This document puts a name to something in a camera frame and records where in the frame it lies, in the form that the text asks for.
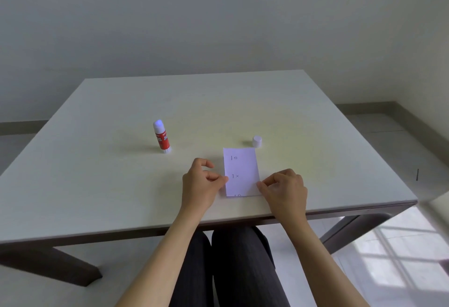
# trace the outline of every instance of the finger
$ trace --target finger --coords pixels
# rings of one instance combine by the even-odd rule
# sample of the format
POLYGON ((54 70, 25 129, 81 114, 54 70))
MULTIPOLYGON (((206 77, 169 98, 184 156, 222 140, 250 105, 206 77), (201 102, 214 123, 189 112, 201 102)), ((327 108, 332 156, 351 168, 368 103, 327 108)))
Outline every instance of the finger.
POLYGON ((263 197, 267 197, 270 193, 270 189, 264 182, 257 182, 256 184, 257 189, 259 189, 259 192, 262 194, 263 197))
POLYGON ((275 172, 274 174, 265 178, 262 182, 264 182, 266 186, 270 186, 274 183, 281 183, 286 179, 288 179, 287 175, 275 172))
POLYGON ((281 170, 281 171, 278 171, 278 173, 287 175, 287 176, 291 176, 291 177, 296 176, 296 173, 292 169, 281 170))
POLYGON ((201 167, 213 168, 214 164, 210 160, 205 158, 195 158, 194 162, 192 163, 191 169, 201 167))
POLYGON ((220 177, 220 174, 217 174, 216 172, 212 172, 209 170, 203 170, 203 174, 206 176, 208 180, 216 180, 220 177))
POLYGON ((296 175, 296 178, 298 179, 299 183, 304 186, 304 180, 303 177, 301 175, 296 175))
POLYGON ((218 177, 216 180, 214 180, 212 182, 212 187, 216 190, 219 191, 225 184, 226 182, 229 180, 228 176, 221 176, 218 177))

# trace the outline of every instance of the glue stick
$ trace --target glue stick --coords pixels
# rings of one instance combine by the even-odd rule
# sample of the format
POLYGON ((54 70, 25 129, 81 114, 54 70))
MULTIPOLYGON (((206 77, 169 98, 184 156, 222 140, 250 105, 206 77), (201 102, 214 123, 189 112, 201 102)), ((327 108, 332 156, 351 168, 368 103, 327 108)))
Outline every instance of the glue stick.
POLYGON ((158 139, 159 142, 159 146, 162 149, 162 152, 164 152, 165 154, 169 153, 171 151, 171 147, 170 143, 168 142, 167 132, 165 131, 164 123, 162 123, 160 119, 156 120, 153 123, 153 127, 154 132, 156 133, 156 138, 158 139))

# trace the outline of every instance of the white paper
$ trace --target white paper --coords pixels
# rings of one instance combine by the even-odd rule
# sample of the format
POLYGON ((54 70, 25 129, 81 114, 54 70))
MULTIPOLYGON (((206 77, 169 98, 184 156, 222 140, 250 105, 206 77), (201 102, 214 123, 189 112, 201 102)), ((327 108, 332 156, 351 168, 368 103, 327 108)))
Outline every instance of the white paper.
POLYGON ((255 185, 260 177, 254 148, 223 148, 223 159, 224 174, 229 177, 226 196, 260 195, 255 185))

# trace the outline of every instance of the red glue stick label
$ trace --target red glue stick label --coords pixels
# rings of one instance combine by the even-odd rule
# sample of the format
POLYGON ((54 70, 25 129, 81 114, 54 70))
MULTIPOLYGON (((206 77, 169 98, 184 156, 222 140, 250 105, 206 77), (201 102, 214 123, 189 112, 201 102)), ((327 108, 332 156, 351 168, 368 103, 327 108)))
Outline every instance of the red glue stick label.
POLYGON ((158 139, 159 146, 162 150, 167 150, 170 147, 170 143, 168 142, 167 132, 164 131, 162 133, 157 133, 156 138, 158 139))

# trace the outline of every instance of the black pants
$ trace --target black pants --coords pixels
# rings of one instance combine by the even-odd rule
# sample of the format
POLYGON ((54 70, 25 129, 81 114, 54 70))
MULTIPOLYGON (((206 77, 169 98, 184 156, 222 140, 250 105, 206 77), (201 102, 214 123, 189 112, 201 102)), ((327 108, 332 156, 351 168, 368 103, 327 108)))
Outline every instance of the black pants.
POLYGON ((256 227, 216 230, 212 246, 203 232, 190 241, 170 307, 289 306, 274 269, 267 238, 256 227))

